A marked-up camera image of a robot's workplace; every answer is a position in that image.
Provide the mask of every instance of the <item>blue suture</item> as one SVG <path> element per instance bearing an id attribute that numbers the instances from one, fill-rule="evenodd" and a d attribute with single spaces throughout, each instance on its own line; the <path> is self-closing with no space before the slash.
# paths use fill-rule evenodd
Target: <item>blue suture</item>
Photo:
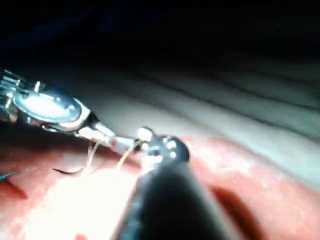
<path id="1" fill-rule="evenodd" d="M 12 176 L 12 175 L 16 175 L 16 174 L 18 174 L 18 172 L 16 172 L 16 171 L 9 172 L 6 174 L 0 174 L 0 181 L 4 181 L 4 180 L 6 180 L 7 177 Z"/>

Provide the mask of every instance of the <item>dark background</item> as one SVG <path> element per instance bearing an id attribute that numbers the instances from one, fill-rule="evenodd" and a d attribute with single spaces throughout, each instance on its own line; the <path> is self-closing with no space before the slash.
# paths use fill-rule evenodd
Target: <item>dark background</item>
<path id="1" fill-rule="evenodd" d="M 318 54 L 317 4 L 252 2 L 215 2 L 210 7 L 150 7 L 141 0 L 3 4 L 0 56 L 2 61 L 39 55 L 85 60 L 98 53 L 116 58 L 156 52 L 186 61 L 184 55 L 192 52 L 205 61 L 224 50 L 285 58 Z"/>

